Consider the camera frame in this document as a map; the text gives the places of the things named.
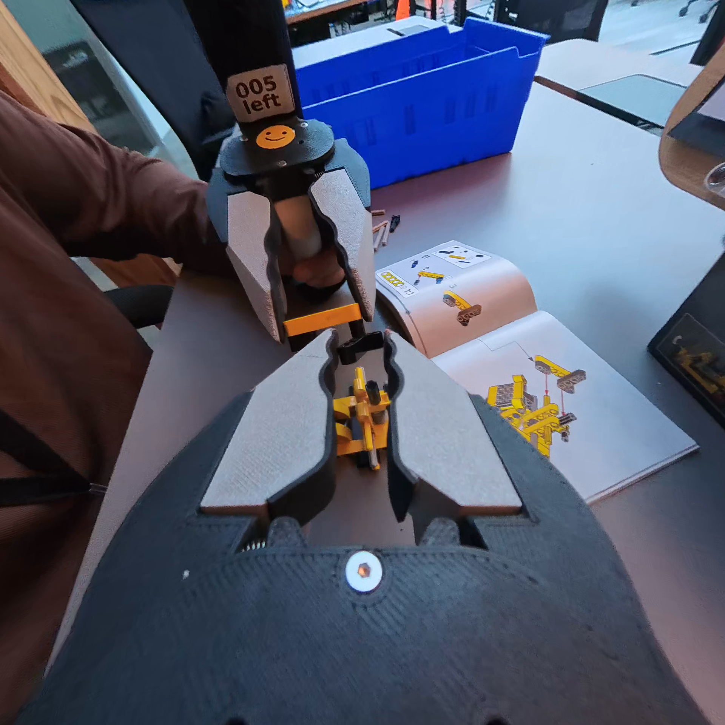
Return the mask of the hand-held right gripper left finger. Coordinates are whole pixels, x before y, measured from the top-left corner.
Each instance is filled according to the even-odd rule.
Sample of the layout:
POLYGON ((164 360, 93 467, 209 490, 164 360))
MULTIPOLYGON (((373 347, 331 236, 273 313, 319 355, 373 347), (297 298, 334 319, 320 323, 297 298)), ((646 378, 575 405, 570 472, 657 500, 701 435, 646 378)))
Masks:
POLYGON ((201 500, 215 515, 308 524, 336 490, 338 333, 328 329, 259 383, 201 500))

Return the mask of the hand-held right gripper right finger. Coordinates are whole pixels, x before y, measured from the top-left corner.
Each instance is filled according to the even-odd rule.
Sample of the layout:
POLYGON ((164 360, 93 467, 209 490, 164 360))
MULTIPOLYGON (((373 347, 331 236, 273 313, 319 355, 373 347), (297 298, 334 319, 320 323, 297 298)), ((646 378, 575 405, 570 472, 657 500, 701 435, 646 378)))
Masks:
POLYGON ((394 331, 384 335, 384 367, 389 497, 415 540, 436 518, 519 514, 521 498, 466 389, 394 331))

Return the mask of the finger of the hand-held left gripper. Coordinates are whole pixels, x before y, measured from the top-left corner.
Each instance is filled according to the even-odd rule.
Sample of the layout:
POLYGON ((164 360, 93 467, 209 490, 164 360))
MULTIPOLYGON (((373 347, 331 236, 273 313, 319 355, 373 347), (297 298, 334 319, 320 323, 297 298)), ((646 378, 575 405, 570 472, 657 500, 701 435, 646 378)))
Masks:
POLYGON ((287 303, 278 264, 282 240, 269 199, 255 193, 228 197, 228 256, 259 321, 277 343, 286 337, 287 303))
POLYGON ((372 321, 376 277, 367 168, 326 170, 307 193, 323 238, 331 241, 363 320, 372 321))

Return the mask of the yellow lego vehicle assembly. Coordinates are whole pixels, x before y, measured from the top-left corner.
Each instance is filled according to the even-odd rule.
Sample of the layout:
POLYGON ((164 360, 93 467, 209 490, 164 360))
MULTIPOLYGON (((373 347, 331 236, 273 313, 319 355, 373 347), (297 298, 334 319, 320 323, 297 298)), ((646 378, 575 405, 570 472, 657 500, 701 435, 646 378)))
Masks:
POLYGON ((390 403, 385 387, 368 380, 362 366, 356 367, 349 394, 333 401, 338 457, 352 457, 358 467, 380 470, 380 451, 387 448, 390 403))

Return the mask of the black and yellow lego sub-assembly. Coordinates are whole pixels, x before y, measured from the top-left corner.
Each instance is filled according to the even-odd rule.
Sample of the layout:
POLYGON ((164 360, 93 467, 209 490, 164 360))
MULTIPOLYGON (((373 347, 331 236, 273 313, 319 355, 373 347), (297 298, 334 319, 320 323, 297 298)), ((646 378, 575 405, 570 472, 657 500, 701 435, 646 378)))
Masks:
POLYGON ((351 303, 288 319, 284 321, 284 329, 287 336, 295 337, 347 324, 352 337, 339 345, 337 350, 340 364, 350 366, 357 363, 366 353, 383 349, 385 343, 381 331, 366 331, 362 317, 358 303, 351 303))

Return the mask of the person's left forearm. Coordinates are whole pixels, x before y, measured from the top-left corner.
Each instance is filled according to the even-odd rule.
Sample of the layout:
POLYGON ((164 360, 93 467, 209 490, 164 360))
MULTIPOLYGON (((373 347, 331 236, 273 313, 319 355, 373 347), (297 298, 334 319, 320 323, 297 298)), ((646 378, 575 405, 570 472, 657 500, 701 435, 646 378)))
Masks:
POLYGON ((157 158, 34 113, 2 93, 2 206, 33 219, 70 256, 173 259, 235 273, 207 210, 207 183, 157 158))

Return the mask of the small lego axle pieces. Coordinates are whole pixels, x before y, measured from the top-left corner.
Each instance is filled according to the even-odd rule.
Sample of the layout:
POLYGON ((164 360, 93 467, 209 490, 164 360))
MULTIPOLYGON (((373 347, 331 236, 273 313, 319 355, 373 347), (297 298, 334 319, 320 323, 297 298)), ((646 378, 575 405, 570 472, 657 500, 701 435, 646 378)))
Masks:
POLYGON ((380 247, 388 244, 389 237, 400 225, 401 216, 393 214, 388 219, 385 210, 374 210, 373 215, 373 250, 376 252, 380 247))

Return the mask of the lego instruction booklet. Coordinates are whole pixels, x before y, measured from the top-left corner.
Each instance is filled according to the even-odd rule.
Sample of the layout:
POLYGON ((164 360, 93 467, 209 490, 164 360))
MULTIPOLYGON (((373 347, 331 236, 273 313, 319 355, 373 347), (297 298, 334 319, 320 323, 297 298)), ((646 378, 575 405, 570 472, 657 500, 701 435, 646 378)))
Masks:
POLYGON ((493 406, 588 503, 700 447, 551 314, 512 262, 449 241, 376 270, 412 344, 493 406))

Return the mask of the black lego box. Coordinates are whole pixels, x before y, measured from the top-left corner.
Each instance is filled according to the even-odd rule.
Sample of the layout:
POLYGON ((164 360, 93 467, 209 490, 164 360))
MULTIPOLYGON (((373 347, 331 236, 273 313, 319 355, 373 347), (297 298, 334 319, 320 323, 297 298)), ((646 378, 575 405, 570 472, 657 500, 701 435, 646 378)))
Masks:
POLYGON ((648 352, 724 427, 724 271, 715 265, 657 331, 648 352))

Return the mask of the person's left hand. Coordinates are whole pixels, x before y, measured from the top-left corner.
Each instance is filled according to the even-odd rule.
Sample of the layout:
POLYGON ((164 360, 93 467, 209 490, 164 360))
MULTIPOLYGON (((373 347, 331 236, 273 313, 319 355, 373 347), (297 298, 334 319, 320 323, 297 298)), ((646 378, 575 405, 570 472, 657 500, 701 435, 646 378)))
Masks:
POLYGON ((296 283, 317 290, 337 289, 346 281, 336 250, 332 248, 323 249, 311 258, 296 262, 292 268, 292 277, 296 283))

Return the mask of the blue plastic bin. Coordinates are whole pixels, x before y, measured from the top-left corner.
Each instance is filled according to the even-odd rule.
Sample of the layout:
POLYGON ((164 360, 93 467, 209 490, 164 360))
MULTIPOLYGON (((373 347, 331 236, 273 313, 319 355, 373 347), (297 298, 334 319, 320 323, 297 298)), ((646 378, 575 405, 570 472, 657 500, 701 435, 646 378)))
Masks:
POLYGON ((296 62, 305 116, 364 158, 371 188, 510 152, 549 37, 467 18, 296 62))

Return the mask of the black office chair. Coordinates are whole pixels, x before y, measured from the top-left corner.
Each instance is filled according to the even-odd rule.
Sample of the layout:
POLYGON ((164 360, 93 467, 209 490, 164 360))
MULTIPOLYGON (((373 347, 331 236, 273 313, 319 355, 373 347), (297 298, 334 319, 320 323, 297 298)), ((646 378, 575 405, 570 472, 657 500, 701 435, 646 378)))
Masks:
POLYGON ((236 124, 182 1, 72 1, 209 181, 236 124))

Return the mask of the white box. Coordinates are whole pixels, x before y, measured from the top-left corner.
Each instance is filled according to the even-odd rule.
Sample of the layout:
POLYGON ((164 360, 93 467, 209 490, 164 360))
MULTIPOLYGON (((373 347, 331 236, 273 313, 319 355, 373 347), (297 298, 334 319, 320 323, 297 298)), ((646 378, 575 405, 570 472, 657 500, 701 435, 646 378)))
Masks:
POLYGON ((334 38, 308 43, 294 48, 295 67, 301 69, 326 59, 339 57, 358 50, 375 47, 414 35, 429 29, 446 26, 440 20, 422 16, 411 16, 391 23, 377 23, 365 26, 334 38))

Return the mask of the person's brown clothing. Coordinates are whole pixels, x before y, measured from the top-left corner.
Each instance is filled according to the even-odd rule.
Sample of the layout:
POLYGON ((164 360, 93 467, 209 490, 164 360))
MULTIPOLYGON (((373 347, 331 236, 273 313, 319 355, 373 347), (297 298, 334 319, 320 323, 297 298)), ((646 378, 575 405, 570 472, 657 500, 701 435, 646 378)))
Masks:
MULTIPOLYGON (((53 190, 12 182, 2 192, 2 411, 86 482, 107 484, 151 350, 71 260, 182 259, 205 241, 205 190, 132 182, 128 191, 53 190)), ((2 450, 2 710, 41 680, 100 508, 96 494, 42 499, 41 476, 2 450)))

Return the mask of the grey background desk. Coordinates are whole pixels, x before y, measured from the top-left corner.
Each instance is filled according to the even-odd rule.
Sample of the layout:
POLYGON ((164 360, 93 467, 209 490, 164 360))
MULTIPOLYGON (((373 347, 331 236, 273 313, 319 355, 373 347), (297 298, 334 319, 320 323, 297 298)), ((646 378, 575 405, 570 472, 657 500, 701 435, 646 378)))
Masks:
POLYGON ((576 39, 550 44, 535 77, 540 85, 660 136, 675 104, 702 70, 683 47, 649 54, 576 39))

